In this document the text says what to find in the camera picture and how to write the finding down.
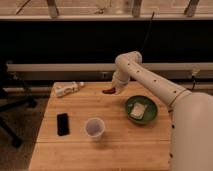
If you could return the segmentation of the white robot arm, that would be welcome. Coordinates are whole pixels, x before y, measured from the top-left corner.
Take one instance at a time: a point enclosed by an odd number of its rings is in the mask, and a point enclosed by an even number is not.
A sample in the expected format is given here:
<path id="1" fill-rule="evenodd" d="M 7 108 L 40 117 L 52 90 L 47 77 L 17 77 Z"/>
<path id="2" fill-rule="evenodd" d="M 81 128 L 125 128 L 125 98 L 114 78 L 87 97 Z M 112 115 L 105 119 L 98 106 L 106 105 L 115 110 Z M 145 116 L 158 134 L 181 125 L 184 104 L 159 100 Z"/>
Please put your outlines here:
<path id="1" fill-rule="evenodd" d="M 171 110 L 169 171 L 213 171 L 213 96 L 145 69 L 137 51 L 117 56 L 115 64 L 112 87 L 117 93 L 134 78 Z"/>

